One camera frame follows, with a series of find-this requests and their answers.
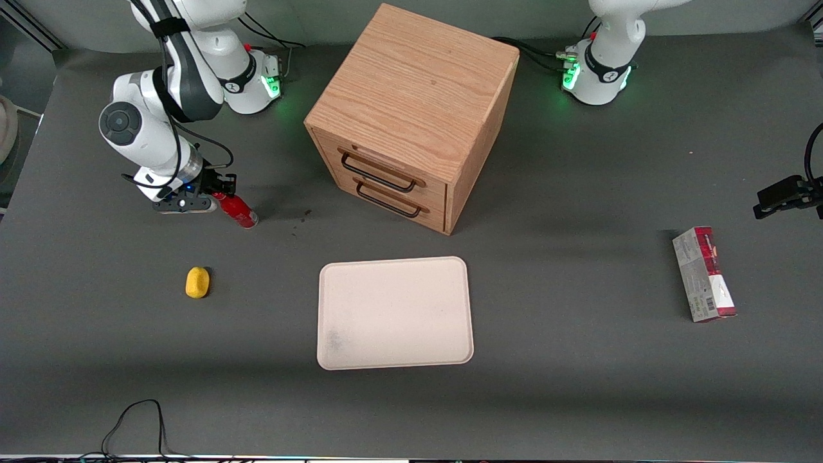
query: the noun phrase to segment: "metal drawer handle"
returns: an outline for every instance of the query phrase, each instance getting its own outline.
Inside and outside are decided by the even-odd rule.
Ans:
[[[349,171],[352,171],[356,174],[362,175],[362,176],[364,176],[365,178],[367,178],[369,180],[374,180],[377,183],[381,184],[382,186],[387,186],[391,189],[395,189],[396,191],[399,191],[400,193],[408,193],[408,192],[412,191],[412,189],[414,188],[414,185],[416,185],[416,182],[414,180],[412,180],[411,183],[408,185],[408,187],[403,188],[402,186],[395,185],[394,183],[392,183],[388,180],[383,180],[383,179],[381,179],[380,177],[378,177],[376,175],[370,174],[369,172],[363,171],[362,169],[358,169],[357,167],[346,164],[346,160],[349,157],[351,157],[349,155],[349,153],[347,153],[347,152],[343,153],[343,158],[340,160],[340,162],[343,164],[343,167],[346,167]]]
[[[418,215],[420,215],[420,211],[422,210],[422,208],[420,206],[417,206],[417,208],[415,209],[415,211],[413,213],[408,213],[408,212],[406,212],[406,211],[404,211],[400,208],[395,208],[393,205],[391,205],[389,203],[385,203],[384,201],[380,201],[379,199],[375,198],[374,196],[369,196],[368,194],[363,193],[362,191],[360,191],[362,188],[363,188],[363,184],[361,182],[357,182],[357,195],[360,196],[363,199],[366,199],[367,201],[371,201],[372,203],[375,203],[378,206],[383,206],[384,208],[392,211],[393,213],[398,213],[398,214],[404,216],[405,218],[414,218],[414,217],[417,217]]]

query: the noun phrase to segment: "white robotic arm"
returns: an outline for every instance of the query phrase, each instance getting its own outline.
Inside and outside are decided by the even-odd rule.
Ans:
[[[115,151],[141,166],[131,181],[156,210],[213,210],[209,195],[233,194],[234,181],[207,169],[195,146],[177,134],[173,119],[212,119],[224,99],[241,114],[264,109],[280,95],[277,58],[250,53],[233,31],[219,26],[243,14],[245,0],[130,3],[137,20],[158,37],[170,63],[164,60],[163,68],[118,77],[112,103],[100,114],[100,133]]]
[[[602,25],[594,40],[566,47],[577,59],[567,64],[563,89],[588,105],[605,105],[625,88],[631,59],[646,37],[646,12],[677,7],[691,0],[589,0]]]

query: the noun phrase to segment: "green led light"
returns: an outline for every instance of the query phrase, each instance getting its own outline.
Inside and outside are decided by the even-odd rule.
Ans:
[[[620,89],[623,90],[625,88],[625,84],[629,81],[629,74],[631,74],[631,66],[625,71],[625,77],[623,77],[623,83],[620,84]]]
[[[574,88],[574,84],[577,83],[577,77],[580,75],[580,65],[575,63],[568,71],[566,71],[566,76],[563,78],[563,87],[566,90],[571,90]]]
[[[280,79],[277,77],[260,76],[263,85],[266,87],[268,95],[273,99],[280,96]]]

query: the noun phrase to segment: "black strap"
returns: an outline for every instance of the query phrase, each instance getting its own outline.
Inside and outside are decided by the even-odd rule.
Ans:
[[[246,70],[243,71],[242,74],[231,79],[217,78],[223,88],[225,88],[229,93],[241,93],[246,87],[246,84],[249,83],[257,74],[257,60],[254,59],[254,56],[251,54],[247,55],[249,56],[249,64],[246,66]]]
[[[592,55],[592,44],[588,44],[586,47],[586,53],[584,54],[586,58],[586,64],[588,68],[594,71],[597,74],[597,77],[600,79],[602,83],[612,83],[617,80],[618,77],[622,76],[626,69],[629,68],[631,62],[620,66],[619,68],[609,68],[605,64],[600,64],[594,59]]]
[[[190,30],[186,20],[182,17],[167,17],[151,24],[151,32],[153,32],[158,39],[179,32],[189,32]]]
[[[177,119],[179,122],[192,122],[191,119],[186,117],[186,114],[177,104],[177,101],[171,97],[169,94],[169,89],[165,87],[165,84],[163,83],[162,67],[155,69],[151,74],[151,82],[154,83],[155,90],[157,91],[157,97],[160,98],[160,103],[163,104],[165,110],[169,111],[169,115],[171,115],[171,117]]]

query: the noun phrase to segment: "drawer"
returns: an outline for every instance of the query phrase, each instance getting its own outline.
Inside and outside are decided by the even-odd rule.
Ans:
[[[338,177],[337,186],[347,193],[354,194],[361,199],[413,222],[417,222],[424,227],[441,233],[444,230],[445,213],[443,205],[431,207],[414,203],[408,198],[403,198],[396,191],[386,189],[382,185],[375,184],[369,180],[364,180],[357,175]]]
[[[427,175],[410,174],[402,167],[389,166],[377,161],[369,150],[352,145],[328,133],[317,133],[318,144],[335,178],[355,177],[380,185],[394,197],[408,199],[429,208],[443,209],[446,199],[445,183]]]

